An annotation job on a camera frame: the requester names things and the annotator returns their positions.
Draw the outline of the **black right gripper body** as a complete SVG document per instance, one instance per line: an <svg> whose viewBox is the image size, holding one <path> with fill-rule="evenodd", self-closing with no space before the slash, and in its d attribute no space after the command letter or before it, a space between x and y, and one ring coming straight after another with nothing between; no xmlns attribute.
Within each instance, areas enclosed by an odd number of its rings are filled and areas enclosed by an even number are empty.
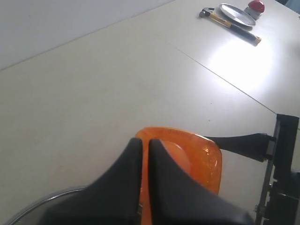
<svg viewBox="0 0 300 225"><path fill-rule="evenodd" d="M294 225L300 200L300 172L292 170L299 118L277 114L256 225Z"/></svg>

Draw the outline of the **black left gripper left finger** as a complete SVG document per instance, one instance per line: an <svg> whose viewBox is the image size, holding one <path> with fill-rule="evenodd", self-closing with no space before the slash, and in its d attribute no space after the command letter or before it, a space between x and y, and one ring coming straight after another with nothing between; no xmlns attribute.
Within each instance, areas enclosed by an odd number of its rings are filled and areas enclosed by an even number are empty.
<svg viewBox="0 0 300 225"><path fill-rule="evenodd" d="M113 165L79 194L46 210L43 225L135 225L142 181L143 143L130 139Z"/></svg>

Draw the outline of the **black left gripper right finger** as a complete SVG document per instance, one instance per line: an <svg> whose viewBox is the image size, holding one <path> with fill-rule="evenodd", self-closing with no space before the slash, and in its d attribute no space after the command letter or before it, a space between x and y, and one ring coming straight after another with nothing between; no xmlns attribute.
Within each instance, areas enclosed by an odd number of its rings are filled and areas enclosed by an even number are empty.
<svg viewBox="0 0 300 225"><path fill-rule="evenodd" d="M197 183L159 139L149 142L148 189L154 225L253 225L242 208Z"/></svg>

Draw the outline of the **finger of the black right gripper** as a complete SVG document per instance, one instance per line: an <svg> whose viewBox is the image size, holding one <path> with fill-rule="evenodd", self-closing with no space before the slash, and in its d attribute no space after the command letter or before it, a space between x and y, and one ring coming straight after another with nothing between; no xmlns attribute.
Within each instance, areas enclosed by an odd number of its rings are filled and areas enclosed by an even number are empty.
<svg viewBox="0 0 300 225"><path fill-rule="evenodd" d="M233 137L209 137L220 149L263 162L273 158L275 137L256 133Z"/></svg>

